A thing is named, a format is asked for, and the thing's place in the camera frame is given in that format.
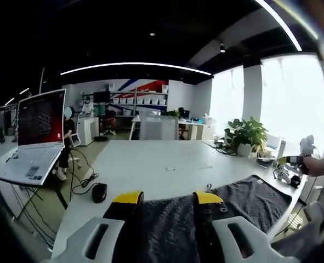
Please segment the person's right hand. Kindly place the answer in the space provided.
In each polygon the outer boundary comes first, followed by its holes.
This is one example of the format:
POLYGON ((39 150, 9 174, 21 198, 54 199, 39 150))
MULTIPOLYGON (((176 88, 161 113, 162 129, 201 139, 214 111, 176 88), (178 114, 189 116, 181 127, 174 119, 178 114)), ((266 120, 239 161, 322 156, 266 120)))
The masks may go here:
POLYGON ((303 164, 306 166, 304 170, 305 175, 318 177, 324 175, 324 168, 320 159, 314 157, 304 157, 303 164))

